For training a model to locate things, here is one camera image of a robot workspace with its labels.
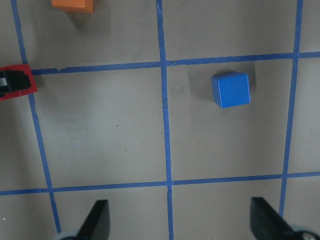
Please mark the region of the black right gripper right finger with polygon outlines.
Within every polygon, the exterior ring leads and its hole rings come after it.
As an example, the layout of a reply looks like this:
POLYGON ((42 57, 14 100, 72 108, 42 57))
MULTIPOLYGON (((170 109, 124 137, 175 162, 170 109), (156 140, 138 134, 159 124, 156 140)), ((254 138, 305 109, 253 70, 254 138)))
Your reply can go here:
POLYGON ((249 225, 256 240, 298 240, 296 232, 263 197, 250 200, 249 225))

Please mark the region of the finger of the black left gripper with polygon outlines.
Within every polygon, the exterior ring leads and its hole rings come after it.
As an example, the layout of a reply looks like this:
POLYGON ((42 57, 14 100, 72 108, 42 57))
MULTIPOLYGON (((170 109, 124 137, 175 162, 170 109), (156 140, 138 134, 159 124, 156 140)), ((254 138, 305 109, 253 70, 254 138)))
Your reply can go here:
POLYGON ((0 72, 0 97, 6 94, 27 90, 32 87, 28 75, 18 70, 2 70, 0 72))

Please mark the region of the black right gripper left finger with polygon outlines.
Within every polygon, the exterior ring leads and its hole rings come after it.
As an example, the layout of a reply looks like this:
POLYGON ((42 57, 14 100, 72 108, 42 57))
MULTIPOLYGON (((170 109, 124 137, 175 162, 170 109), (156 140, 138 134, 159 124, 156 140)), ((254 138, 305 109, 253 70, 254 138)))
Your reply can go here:
POLYGON ((109 201, 97 200, 80 230, 76 234, 78 240, 107 240, 110 235, 109 201))

